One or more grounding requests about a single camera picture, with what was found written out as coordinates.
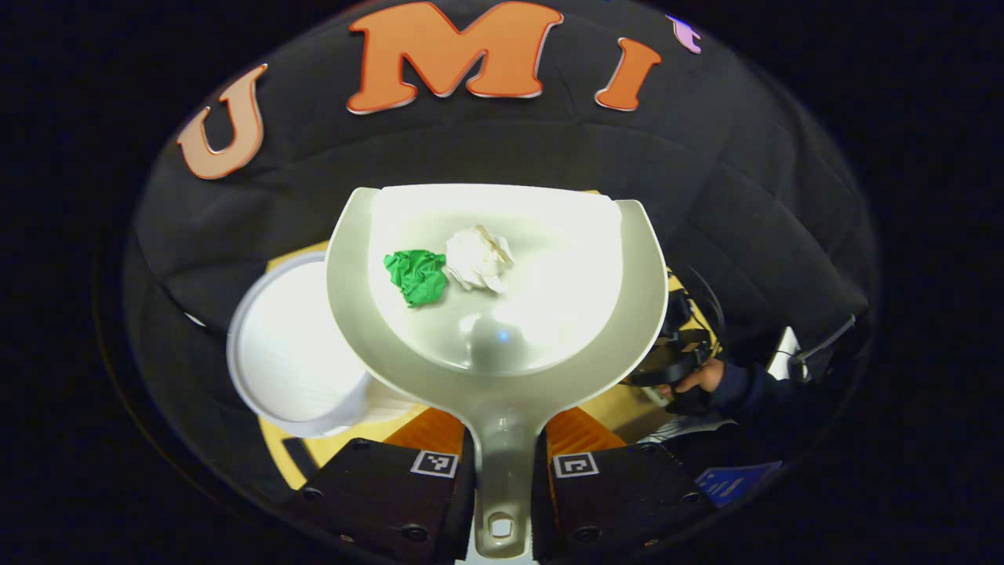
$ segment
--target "blue sign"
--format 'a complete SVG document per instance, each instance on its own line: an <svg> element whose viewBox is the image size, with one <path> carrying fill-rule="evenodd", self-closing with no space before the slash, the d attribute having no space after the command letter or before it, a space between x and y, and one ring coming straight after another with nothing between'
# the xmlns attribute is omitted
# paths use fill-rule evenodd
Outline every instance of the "blue sign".
<svg viewBox="0 0 1004 565"><path fill-rule="evenodd" d="M741 498L780 467L781 462L749 467L713 467L705 470L695 483L708 495L715 507L722 508Z"/></svg>

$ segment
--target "black sleeve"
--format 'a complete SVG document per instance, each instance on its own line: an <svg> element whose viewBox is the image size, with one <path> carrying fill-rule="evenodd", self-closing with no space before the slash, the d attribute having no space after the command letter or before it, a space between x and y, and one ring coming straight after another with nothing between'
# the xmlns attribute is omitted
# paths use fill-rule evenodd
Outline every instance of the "black sleeve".
<svg viewBox="0 0 1004 565"><path fill-rule="evenodd" d="M711 406L743 427L788 437L818 431L834 405L812 382L777 380L760 365L725 364L722 382L711 395Z"/></svg>

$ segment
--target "white bowl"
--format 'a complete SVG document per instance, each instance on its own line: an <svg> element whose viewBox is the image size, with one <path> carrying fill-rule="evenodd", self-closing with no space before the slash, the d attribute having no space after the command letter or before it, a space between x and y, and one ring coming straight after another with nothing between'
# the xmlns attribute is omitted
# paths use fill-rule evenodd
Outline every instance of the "white bowl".
<svg viewBox="0 0 1004 565"><path fill-rule="evenodd" d="M331 318L324 252L289 259L248 290L230 323L227 365L255 413L297 438L393 419L415 403L373 379Z"/></svg>

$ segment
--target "white crumpled paper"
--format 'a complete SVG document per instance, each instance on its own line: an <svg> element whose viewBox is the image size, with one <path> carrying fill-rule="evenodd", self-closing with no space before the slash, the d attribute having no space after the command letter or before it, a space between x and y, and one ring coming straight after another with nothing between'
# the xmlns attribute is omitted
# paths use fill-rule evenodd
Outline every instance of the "white crumpled paper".
<svg viewBox="0 0 1004 565"><path fill-rule="evenodd" d="M465 291L505 292L499 275L512 264L512 251L505 237L492 235L483 225L462 229L446 242L447 272Z"/></svg>

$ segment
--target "white dustpan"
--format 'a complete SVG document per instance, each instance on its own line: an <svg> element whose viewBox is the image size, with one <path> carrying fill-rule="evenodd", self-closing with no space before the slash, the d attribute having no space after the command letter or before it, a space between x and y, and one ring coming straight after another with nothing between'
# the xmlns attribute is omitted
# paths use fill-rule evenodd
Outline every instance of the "white dustpan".
<svg viewBox="0 0 1004 565"><path fill-rule="evenodd" d="M507 293L451 281L440 302L408 309L384 256L445 252L453 232L476 224L509 240ZM544 425L620 381L666 315L666 262L641 203L500 185L359 188L326 271L335 323L369 373L471 432L478 552L526 553Z"/></svg>

